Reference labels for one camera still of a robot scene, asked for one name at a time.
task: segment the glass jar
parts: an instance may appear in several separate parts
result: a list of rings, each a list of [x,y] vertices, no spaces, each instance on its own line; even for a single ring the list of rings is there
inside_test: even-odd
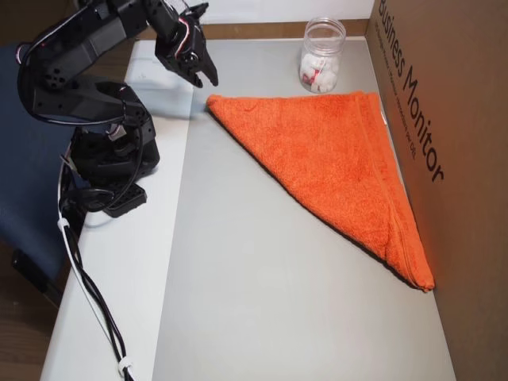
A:
[[[337,84],[345,27],[327,17],[309,21],[303,37],[300,82],[313,93],[327,93]]]

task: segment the gray table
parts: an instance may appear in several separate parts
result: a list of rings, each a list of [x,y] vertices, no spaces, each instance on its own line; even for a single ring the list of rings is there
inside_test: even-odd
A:
[[[209,94],[295,96],[301,42],[211,41],[194,93],[155,381],[455,379],[433,293],[303,209],[208,114]],[[377,91],[363,39],[336,92]]]

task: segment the table surface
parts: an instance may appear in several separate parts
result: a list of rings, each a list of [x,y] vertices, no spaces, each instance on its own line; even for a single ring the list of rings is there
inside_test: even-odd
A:
[[[140,181],[148,202],[117,220],[87,216],[80,247],[137,381],[455,379],[433,293],[323,225],[203,113],[213,92],[309,94],[300,44],[209,41],[220,85],[194,95],[152,41],[134,49],[128,82],[158,115],[160,165]],[[354,90],[378,90],[363,38],[347,40],[334,91]],[[42,374],[71,378],[119,378],[73,275]]]

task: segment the white cotton ball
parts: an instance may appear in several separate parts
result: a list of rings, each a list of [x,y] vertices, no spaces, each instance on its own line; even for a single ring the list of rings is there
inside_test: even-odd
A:
[[[325,57],[316,57],[314,54],[305,54],[302,58],[302,66],[312,67],[316,70],[321,70],[326,64]]]
[[[306,76],[308,79],[311,79],[312,77],[314,77],[314,73],[315,73],[315,70],[311,66],[305,65],[302,62],[302,65],[300,66],[300,78],[301,79],[303,79],[304,76]]]
[[[333,70],[333,66],[337,62],[336,57],[325,57],[324,60],[323,70]]]
[[[312,87],[311,90],[319,93],[327,93],[335,87],[336,83],[337,75],[335,73],[332,71],[322,71],[314,78],[313,87],[316,90],[313,90]]]

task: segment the folded towel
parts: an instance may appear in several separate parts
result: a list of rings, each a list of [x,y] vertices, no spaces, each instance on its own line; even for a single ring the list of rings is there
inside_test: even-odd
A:
[[[208,107],[314,215],[424,291],[434,281],[377,94],[223,98]]]

